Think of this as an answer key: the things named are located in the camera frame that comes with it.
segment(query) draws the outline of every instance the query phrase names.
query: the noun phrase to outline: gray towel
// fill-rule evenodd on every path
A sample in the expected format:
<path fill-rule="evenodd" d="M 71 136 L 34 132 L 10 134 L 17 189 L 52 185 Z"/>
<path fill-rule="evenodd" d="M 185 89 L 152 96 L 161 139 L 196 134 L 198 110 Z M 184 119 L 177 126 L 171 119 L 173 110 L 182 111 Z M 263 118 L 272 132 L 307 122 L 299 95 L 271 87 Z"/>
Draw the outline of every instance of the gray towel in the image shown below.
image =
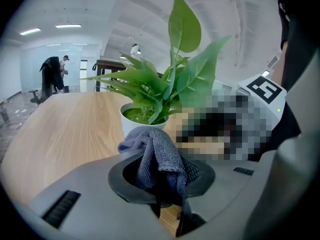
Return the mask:
<path fill-rule="evenodd" d="M 170 137 L 160 129 L 140 126 L 119 144 L 118 152 L 137 149 L 144 149 L 144 155 L 137 170 L 135 185 L 158 195 L 157 198 L 162 202 L 168 202 L 168 197 L 174 194 L 182 196 L 188 176 L 180 152 Z"/>

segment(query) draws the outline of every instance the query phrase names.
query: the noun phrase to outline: desk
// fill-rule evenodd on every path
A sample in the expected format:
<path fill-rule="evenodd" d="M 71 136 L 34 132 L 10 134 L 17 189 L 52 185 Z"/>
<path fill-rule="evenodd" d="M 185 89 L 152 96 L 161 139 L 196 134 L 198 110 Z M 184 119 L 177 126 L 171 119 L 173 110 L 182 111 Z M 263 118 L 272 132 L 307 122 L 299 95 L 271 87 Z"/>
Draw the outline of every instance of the desk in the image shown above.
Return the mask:
<path fill-rule="evenodd" d="M 3 159 L 0 179 L 9 196 L 28 203 L 72 169 L 117 155 L 124 139 L 119 108 L 128 102 L 114 92 L 52 95 L 24 123 Z M 178 225 L 173 211 L 162 210 L 160 218 L 171 232 Z"/>

